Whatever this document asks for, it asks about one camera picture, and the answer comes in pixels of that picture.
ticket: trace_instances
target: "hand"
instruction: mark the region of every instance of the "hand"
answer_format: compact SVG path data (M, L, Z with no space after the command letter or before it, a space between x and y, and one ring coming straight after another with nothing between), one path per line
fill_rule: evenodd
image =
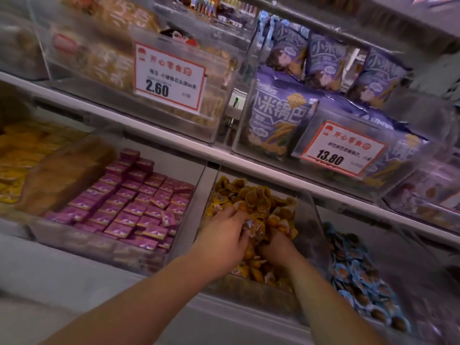
M260 246L259 251L271 264L290 270L296 261L304 259L286 235L272 228L270 232L270 244Z
M243 259L249 231L240 234L246 220L250 220L247 213L227 207L210 219L198 234L189 257L196 259L210 273L211 279L229 273Z

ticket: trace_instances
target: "white shelf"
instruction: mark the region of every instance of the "white shelf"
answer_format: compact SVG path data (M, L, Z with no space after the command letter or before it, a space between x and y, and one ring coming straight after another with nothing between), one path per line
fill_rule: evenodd
M56 104L66 106L70 109L89 112L105 119L120 123L129 129L133 129L138 134L147 135L150 139L153 139L160 144L202 157L208 161L213 161L274 183L279 183L280 185L293 190L310 191L316 198L332 200L332 202L335 202L337 207L356 208L383 221L409 226L429 238L434 238L439 242L460 247L460 235L424 224L418 220L381 208L370 202L366 202L351 195L327 188L324 185L308 181L296 175L289 174L281 169L270 167L262 163L258 163L255 160L236 155L228 147L221 144L209 145L196 139L183 136L179 133L154 126L145 121L138 120L132 116L124 115L118 111L108 109L80 98L72 97L62 92L57 92L48 87L40 86L38 83L23 80L13 75L0 72L0 80L21 87L38 97L45 98Z

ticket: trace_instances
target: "pile of purple boxes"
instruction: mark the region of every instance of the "pile of purple boxes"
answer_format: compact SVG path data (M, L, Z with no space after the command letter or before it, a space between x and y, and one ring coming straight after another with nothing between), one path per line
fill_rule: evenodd
M45 219L167 253L194 186L153 172L140 151L123 149L95 184Z

